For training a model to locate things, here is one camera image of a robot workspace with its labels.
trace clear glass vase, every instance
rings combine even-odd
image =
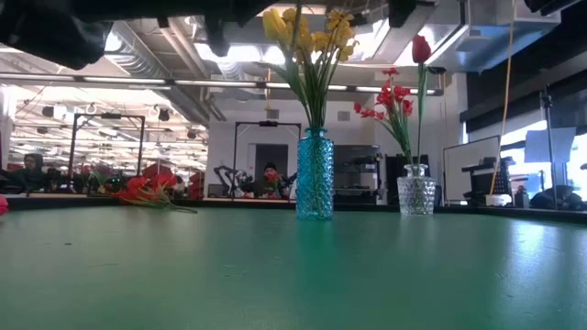
[[[324,128],[308,128],[297,147],[295,215],[300,220],[332,220],[334,142]]]
[[[402,215],[431,215],[434,213],[436,180],[425,176],[427,165],[405,165],[407,176],[397,178]]]

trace green table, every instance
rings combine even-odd
[[[0,218],[0,329],[587,329],[587,227],[135,207]]]

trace man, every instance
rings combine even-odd
[[[259,198],[287,198],[282,188],[282,175],[272,162],[265,165],[263,177],[255,181],[255,196]]]
[[[25,168],[15,170],[14,175],[26,184],[30,192],[37,191],[45,187],[45,173],[43,173],[42,167],[43,156],[27,154],[25,155]]]

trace yellow cable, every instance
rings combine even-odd
[[[502,154],[502,138],[505,134],[505,119],[507,118],[507,108],[509,105],[510,99],[510,73],[512,71],[512,44],[514,43],[514,21],[515,21],[515,3],[516,0],[512,0],[512,6],[514,8],[514,12],[512,14],[512,21],[510,22],[510,41],[509,45],[507,46],[507,72],[505,74],[505,100],[504,100],[504,118],[502,119],[502,134],[499,136],[499,146],[497,147],[497,157],[495,166],[493,168],[493,177],[492,177],[492,189],[489,191],[489,194],[493,194],[493,189],[495,188],[495,177],[497,176],[497,169],[499,167],[500,162],[500,155]]]

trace textured blue vase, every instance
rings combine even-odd
[[[334,194],[334,142],[324,128],[308,128],[297,147],[296,217],[332,220]]]

